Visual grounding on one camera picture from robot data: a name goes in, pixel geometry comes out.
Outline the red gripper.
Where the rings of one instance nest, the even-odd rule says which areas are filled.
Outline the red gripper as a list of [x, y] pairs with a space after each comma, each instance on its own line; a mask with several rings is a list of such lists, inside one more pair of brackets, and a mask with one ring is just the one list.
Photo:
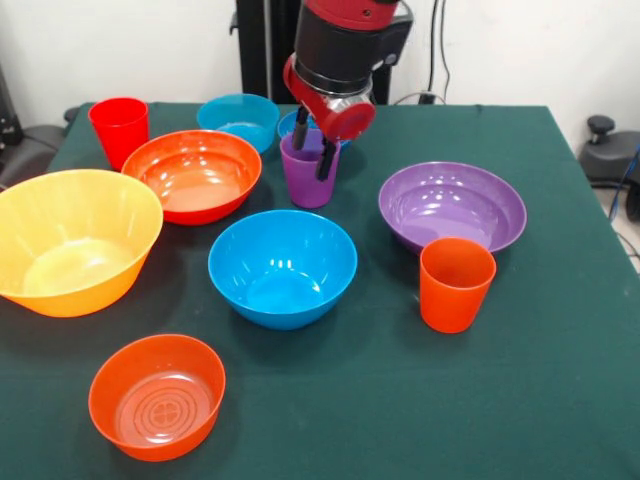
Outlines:
[[300, 63], [291, 54], [283, 70], [283, 80], [299, 103], [292, 147], [301, 150], [306, 140], [309, 118], [312, 117], [324, 135], [323, 150], [316, 168], [319, 181], [328, 179], [336, 153], [333, 142], [354, 140], [372, 124], [375, 107], [371, 101], [372, 78], [364, 88], [352, 93], [328, 92], [312, 86], [298, 72]]

